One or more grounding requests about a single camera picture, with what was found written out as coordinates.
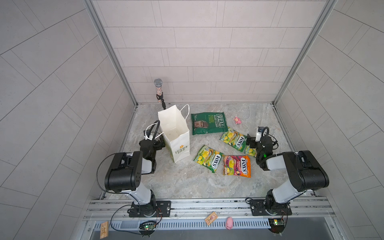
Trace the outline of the green Fox's candy bag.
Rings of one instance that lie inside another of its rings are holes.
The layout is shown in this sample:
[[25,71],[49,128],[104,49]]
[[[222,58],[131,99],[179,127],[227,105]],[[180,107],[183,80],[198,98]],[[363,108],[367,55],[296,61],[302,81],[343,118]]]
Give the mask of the green Fox's candy bag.
[[222,142],[230,145],[231,147],[242,153],[245,152],[247,139],[247,136],[239,133],[238,131],[233,130],[232,128],[228,128],[228,131],[224,132],[220,138]]
[[194,162],[208,168],[212,173],[216,173],[219,163],[224,159],[224,156],[223,153],[203,145],[194,158]]
[[251,148],[250,146],[246,146],[245,154],[251,157],[255,157],[257,155],[257,150],[254,148]]

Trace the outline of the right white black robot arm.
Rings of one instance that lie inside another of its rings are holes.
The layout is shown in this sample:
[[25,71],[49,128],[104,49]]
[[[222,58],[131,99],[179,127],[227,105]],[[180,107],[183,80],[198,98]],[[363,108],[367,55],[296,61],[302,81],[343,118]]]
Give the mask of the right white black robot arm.
[[329,186],[330,180],[308,151],[273,153],[274,142],[270,136],[247,140],[247,146],[256,150],[256,163],[264,171],[286,170],[289,179],[267,192],[265,199],[246,198],[253,216],[289,216],[292,214],[290,201],[306,191],[319,190]]

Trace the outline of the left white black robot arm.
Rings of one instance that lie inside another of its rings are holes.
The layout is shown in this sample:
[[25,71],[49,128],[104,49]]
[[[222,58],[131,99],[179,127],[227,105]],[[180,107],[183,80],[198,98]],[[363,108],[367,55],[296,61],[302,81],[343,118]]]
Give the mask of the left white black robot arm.
[[169,217],[171,201],[158,201],[152,190],[141,184],[143,175],[151,175],[156,171],[156,153],[166,144],[164,138],[144,139],[139,142],[140,150],[133,153],[114,153],[112,162],[107,170],[104,183],[99,182],[100,167],[96,171],[98,187],[105,193],[127,195],[132,199],[129,217]]

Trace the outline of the dark green Real crisps bag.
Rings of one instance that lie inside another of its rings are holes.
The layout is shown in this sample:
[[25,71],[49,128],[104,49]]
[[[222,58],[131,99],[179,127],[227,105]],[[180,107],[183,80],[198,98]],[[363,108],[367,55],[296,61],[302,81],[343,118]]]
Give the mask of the dark green Real crisps bag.
[[228,131],[224,112],[191,114],[191,118],[193,135],[224,133]]

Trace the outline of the white illustrated paper bag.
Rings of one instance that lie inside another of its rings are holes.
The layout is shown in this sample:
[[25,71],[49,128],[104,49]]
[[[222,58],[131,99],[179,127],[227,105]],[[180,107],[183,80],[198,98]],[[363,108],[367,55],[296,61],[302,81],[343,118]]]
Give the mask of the white illustrated paper bag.
[[187,118],[182,110],[190,110],[188,104],[181,109],[173,105],[166,110],[158,112],[160,121],[160,133],[149,133],[149,140],[163,137],[166,147],[170,152],[172,160],[177,163],[190,155],[190,130],[187,126]]

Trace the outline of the orange Fox's candy bag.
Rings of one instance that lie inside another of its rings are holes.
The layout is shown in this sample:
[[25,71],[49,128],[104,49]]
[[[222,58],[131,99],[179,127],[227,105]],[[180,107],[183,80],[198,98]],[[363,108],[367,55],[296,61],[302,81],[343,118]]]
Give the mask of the orange Fox's candy bag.
[[251,159],[248,156],[225,156],[224,175],[251,178]]

